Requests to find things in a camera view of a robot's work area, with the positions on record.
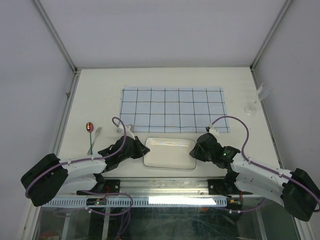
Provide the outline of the blue checkered cloth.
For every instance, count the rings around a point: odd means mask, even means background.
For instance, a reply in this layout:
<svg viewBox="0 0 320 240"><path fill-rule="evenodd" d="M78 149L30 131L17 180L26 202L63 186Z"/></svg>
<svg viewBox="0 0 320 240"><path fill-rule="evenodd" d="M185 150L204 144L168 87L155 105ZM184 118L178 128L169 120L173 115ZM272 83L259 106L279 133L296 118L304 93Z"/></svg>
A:
<svg viewBox="0 0 320 240"><path fill-rule="evenodd" d="M214 122L219 133L231 128L222 87L126 86L119 117L136 133L204 133Z"/></svg>

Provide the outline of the silver fork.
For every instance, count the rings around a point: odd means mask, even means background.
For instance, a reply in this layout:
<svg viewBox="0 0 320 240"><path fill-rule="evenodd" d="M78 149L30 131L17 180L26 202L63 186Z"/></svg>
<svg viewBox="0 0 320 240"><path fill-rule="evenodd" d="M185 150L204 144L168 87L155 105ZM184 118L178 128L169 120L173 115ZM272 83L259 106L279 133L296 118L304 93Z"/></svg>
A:
<svg viewBox="0 0 320 240"><path fill-rule="evenodd" d="M94 138L93 138L93 140L90 142L90 143L91 143L91 146L90 146L90 148L89 148L89 150L88 150L88 152L87 152L87 155L92 155L92 154L93 154L93 147L94 147L95 142L96 142L97 138L99 137L102 129L103 129L103 128L102 128L101 126L99 126L99 127L95 130L95 132L94 132Z"/></svg>

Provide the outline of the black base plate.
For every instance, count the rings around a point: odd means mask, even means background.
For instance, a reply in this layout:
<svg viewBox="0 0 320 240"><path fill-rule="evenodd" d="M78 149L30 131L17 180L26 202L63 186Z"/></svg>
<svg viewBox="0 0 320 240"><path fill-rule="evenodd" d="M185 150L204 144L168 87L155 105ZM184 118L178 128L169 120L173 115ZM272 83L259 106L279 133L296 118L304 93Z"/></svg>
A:
<svg viewBox="0 0 320 240"><path fill-rule="evenodd" d="M207 188L209 195L227 195L227 189L222 179L208 179Z"/></svg>
<svg viewBox="0 0 320 240"><path fill-rule="evenodd" d="M103 194L119 193L121 188L121 181L119 179L106 179L101 192Z"/></svg>

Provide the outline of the aluminium frame post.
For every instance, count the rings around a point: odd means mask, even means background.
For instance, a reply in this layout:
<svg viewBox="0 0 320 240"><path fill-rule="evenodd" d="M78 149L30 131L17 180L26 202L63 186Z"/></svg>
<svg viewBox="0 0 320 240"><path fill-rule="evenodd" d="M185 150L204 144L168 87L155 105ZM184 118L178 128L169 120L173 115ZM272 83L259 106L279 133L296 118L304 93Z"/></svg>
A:
<svg viewBox="0 0 320 240"><path fill-rule="evenodd" d="M39 14L42 22L44 23L48 33L50 34L52 40L54 41L55 45L57 46L59 52L63 56L64 60L72 70L72 72L76 73L77 72L77 67L72 60L70 54L68 53L62 39L60 38L56 28L54 27L52 21L50 20L50 17L45 10L43 4L41 3L40 0L31 0L31 3L33 4L36 12Z"/></svg>
<svg viewBox="0 0 320 240"><path fill-rule="evenodd" d="M285 0L283 5L281 6L278 14L275 17L275 20L273 21L269 31L267 32L257 54L255 55L252 63L250 64L250 70L252 72L255 71L255 68L257 67L261 57L263 56L264 52L266 51L269 43L271 42L272 38L276 34L281 22L283 21L284 17L286 16L288 10L290 9L291 5L293 4L293 0Z"/></svg>

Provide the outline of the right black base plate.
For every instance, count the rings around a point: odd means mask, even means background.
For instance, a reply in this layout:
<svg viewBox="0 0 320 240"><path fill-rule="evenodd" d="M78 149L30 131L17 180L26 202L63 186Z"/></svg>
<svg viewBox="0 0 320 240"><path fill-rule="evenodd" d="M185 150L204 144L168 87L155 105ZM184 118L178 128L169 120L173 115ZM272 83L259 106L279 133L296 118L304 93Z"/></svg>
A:
<svg viewBox="0 0 320 240"><path fill-rule="evenodd" d="M222 179L208 179L207 188L209 195L227 195L227 189Z"/></svg>

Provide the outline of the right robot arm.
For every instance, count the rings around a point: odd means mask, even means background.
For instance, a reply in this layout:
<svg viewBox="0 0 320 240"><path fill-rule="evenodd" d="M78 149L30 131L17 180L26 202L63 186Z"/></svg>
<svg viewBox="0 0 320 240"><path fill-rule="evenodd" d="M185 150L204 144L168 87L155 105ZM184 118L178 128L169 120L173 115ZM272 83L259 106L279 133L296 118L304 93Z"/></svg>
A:
<svg viewBox="0 0 320 240"><path fill-rule="evenodd" d="M201 135L189 154L226 170L223 179L209 184L210 191L226 197L240 193L259 195L281 205L293 217L304 222L319 211L320 190L300 168L290 171L246 159L239 149L221 146L210 133Z"/></svg>

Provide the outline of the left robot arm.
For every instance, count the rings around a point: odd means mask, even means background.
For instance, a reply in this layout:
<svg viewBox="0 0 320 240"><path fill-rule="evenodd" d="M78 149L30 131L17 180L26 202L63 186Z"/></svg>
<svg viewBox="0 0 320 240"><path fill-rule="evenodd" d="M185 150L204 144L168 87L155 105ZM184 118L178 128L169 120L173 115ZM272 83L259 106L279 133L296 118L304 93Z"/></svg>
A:
<svg viewBox="0 0 320 240"><path fill-rule="evenodd" d="M116 169L127 159L139 159L150 152L135 136L122 136L115 144L79 159L58 158L54 153L44 156L20 179L26 197L40 207L53 198L75 193L93 195L111 193L111 186L103 173Z"/></svg>

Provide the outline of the left aluminium frame post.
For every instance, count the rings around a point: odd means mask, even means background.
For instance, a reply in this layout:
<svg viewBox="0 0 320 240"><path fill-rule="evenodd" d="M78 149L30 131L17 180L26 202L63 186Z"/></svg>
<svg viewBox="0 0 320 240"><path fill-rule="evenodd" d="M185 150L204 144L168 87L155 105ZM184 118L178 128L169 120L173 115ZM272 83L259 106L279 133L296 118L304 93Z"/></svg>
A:
<svg viewBox="0 0 320 240"><path fill-rule="evenodd" d="M45 10L43 4L41 3L40 0L31 0L31 3L33 4L36 12L39 14L42 22L44 23L48 33L50 34L52 40L54 41L55 45L57 46L59 52L63 56L64 60L72 70L72 72L76 73L77 72L77 67L72 60L70 54L68 53L62 39L60 38L56 28L54 27L52 21L50 20L50 17Z"/></svg>

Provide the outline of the right aluminium frame post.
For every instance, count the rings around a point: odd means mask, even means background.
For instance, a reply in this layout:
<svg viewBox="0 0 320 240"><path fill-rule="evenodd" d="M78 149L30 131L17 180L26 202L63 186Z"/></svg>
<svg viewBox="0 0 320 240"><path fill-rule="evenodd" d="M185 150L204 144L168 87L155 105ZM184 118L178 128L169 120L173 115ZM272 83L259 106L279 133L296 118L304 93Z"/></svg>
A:
<svg viewBox="0 0 320 240"><path fill-rule="evenodd" d="M285 0L283 5L281 6L278 14L275 17L275 20L273 21L269 31L267 32L257 54L255 55L252 63L250 64L250 70L252 72L255 71L255 68L257 67L261 57L263 56L264 52L266 51L269 43L271 42L272 38L276 34L281 22L283 21L284 17L286 16L288 10L290 9L291 5L293 4L293 0Z"/></svg>

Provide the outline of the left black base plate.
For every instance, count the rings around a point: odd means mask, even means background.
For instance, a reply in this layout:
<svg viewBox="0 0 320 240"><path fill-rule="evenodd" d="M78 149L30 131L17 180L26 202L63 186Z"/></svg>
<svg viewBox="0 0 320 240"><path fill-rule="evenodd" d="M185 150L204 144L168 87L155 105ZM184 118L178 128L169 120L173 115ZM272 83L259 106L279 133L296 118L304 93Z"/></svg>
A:
<svg viewBox="0 0 320 240"><path fill-rule="evenodd" d="M103 194L119 193L121 188L121 181L119 179L106 179L101 192Z"/></svg>

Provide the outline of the white rectangular plate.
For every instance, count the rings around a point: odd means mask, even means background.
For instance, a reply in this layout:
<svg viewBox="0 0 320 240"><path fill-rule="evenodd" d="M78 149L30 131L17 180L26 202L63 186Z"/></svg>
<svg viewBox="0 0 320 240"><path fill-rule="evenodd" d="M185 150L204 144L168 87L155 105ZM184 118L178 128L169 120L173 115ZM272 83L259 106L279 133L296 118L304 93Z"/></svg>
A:
<svg viewBox="0 0 320 240"><path fill-rule="evenodd" d="M143 164L149 168L193 170L197 160L190 156L196 143L192 139L149 137L145 146L149 152Z"/></svg>

